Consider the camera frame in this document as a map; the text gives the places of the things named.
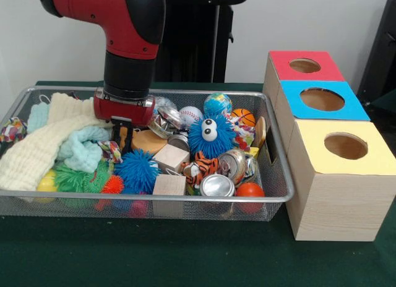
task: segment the yellow box top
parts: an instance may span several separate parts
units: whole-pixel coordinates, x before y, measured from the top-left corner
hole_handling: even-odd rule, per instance
[[[396,175],[396,159],[373,123],[333,120],[296,123],[317,173]]]

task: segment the baseball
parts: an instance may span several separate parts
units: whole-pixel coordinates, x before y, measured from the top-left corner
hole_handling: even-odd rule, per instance
[[[181,119],[184,121],[184,125],[189,129],[191,124],[198,122],[199,119],[203,119],[204,115],[195,106],[186,106],[180,111]]]

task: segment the knitted cloth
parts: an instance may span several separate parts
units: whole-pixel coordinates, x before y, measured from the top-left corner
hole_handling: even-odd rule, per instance
[[[35,191],[40,179],[54,165],[59,146],[86,126],[111,127],[95,117],[93,100],[75,100],[55,93],[47,125],[12,146],[0,160],[0,188]]]
[[[79,131],[74,131],[65,141],[58,153],[58,160],[64,160],[65,165],[74,171],[85,171],[93,173],[98,167],[103,151],[93,141],[109,140],[110,134],[107,130],[88,126]]]
[[[28,134],[31,134],[33,131],[42,128],[47,124],[49,110],[50,105],[47,105],[46,103],[39,103],[38,105],[32,106],[29,119],[27,121]]]

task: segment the googly eye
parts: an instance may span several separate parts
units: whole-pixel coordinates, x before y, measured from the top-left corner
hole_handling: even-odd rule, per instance
[[[206,119],[204,120],[204,122],[202,123],[202,129],[216,129],[217,128],[217,124],[216,121],[214,121],[213,119]]]
[[[211,129],[211,128],[203,129],[202,130],[202,137],[207,142],[213,142],[215,139],[217,139],[217,130],[216,129]]]

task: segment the cream knitted blanket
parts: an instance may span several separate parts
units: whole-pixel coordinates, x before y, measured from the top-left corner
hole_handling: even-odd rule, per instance
[[[12,146],[0,160],[0,189],[35,191],[54,165],[60,145],[85,126],[111,127],[95,117],[93,100],[75,100],[55,93],[47,125]]]

